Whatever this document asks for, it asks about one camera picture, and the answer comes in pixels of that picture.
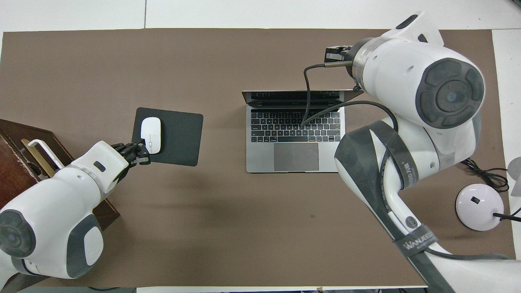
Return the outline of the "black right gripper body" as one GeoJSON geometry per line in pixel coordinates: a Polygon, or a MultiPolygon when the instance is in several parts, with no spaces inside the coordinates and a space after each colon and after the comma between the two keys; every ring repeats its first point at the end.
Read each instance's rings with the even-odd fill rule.
{"type": "Polygon", "coordinates": [[[352,61],[351,57],[348,57],[352,45],[338,45],[330,46],[325,49],[324,61],[325,62],[341,62],[341,61],[352,61]]]}

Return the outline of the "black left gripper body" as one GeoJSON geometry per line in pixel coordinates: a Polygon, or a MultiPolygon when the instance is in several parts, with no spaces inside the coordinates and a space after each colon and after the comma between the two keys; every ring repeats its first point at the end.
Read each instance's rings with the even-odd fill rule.
{"type": "Polygon", "coordinates": [[[118,154],[120,154],[129,164],[129,168],[136,165],[136,143],[118,143],[110,145],[118,154]]]}

